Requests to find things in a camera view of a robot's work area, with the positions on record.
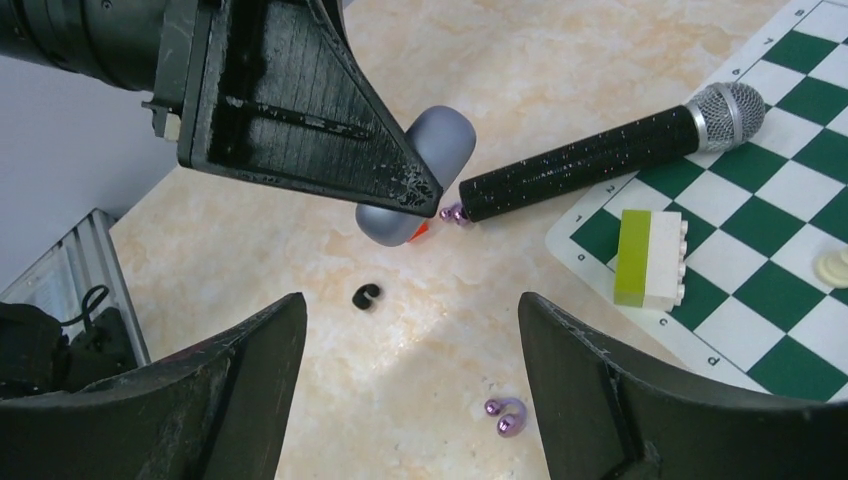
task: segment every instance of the white lego brick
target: white lego brick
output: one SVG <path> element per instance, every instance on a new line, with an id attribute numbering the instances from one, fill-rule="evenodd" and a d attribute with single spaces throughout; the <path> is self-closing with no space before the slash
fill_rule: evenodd
<path id="1" fill-rule="evenodd" d="M 688 224 L 679 212 L 651 214 L 643 308 L 670 311 L 683 299 L 687 230 Z"/>

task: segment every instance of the green lego brick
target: green lego brick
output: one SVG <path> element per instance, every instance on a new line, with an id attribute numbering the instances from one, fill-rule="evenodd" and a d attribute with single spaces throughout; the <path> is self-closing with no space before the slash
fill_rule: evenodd
<path id="1" fill-rule="evenodd" d="M 648 269 L 648 243 L 651 236 L 651 212 L 624 210 L 618 237 L 618 265 L 615 269 L 613 301 L 617 305 L 641 307 L 645 298 L 645 274 Z"/>

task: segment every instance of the white square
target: white square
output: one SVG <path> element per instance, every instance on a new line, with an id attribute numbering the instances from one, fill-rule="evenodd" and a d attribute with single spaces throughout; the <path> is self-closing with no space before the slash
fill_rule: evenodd
<path id="1" fill-rule="evenodd" d="M 753 367 L 783 338 L 779 328 L 733 297 L 711 313 L 695 334 L 743 371 Z"/>
<path id="2" fill-rule="evenodd" d="M 848 373 L 848 305 L 825 297 L 789 331 L 789 336 Z"/>
<path id="3" fill-rule="evenodd" d="M 789 161 L 760 187 L 757 196 L 808 222 L 842 187 L 842 183 L 826 175 Z"/>
<path id="4" fill-rule="evenodd" d="M 604 210 L 621 220 L 624 210 L 663 211 L 671 205 L 671 199 L 634 178 L 604 205 Z"/>
<path id="5" fill-rule="evenodd" d="M 802 73 L 760 60 L 748 70 L 748 73 L 740 81 L 760 92 L 767 104 L 777 105 L 777 102 L 791 92 L 803 79 L 804 74 Z"/>
<path id="6" fill-rule="evenodd" d="M 848 45 L 836 47 L 810 72 L 810 76 L 848 89 Z"/>
<path id="7" fill-rule="evenodd" d="M 845 243 L 838 238 L 806 224 L 771 259 L 796 277 L 824 293 L 830 293 L 833 288 L 816 277 L 813 264 L 819 255 L 837 251 L 844 246 Z"/>
<path id="8" fill-rule="evenodd" d="M 822 2 L 795 27 L 795 30 L 842 43 L 848 38 L 848 7 Z"/>
<path id="9" fill-rule="evenodd" d="M 749 198 L 751 194 L 744 189 L 706 171 L 677 196 L 677 203 L 719 226 Z"/>
<path id="10" fill-rule="evenodd" d="M 718 160 L 723 154 L 724 152 L 695 152 L 691 155 L 687 155 L 686 158 L 695 165 L 706 170 L 712 167 L 716 160 Z"/>
<path id="11" fill-rule="evenodd" d="M 783 158 L 792 158 L 822 131 L 821 125 L 772 107 L 751 143 Z"/>
<path id="12" fill-rule="evenodd" d="M 710 235 L 686 260 L 689 268 L 727 293 L 735 292 L 764 263 L 765 256 L 721 230 Z"/>
<path id="13" fill-rule="evenodd" d="M 848 108 L 842 110 L 842 113 L 837 115 L 827 128 L 848 137 Z"/>

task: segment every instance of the white wall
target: white wall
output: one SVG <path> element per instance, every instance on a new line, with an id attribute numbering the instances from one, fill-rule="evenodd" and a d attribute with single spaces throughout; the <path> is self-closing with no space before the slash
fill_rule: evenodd
<path id="1" fill-rule="evenodd" d="M 92 209 L 123 215 L 176 166 L 149 96 L 0 57 L 0 291 Z"/>

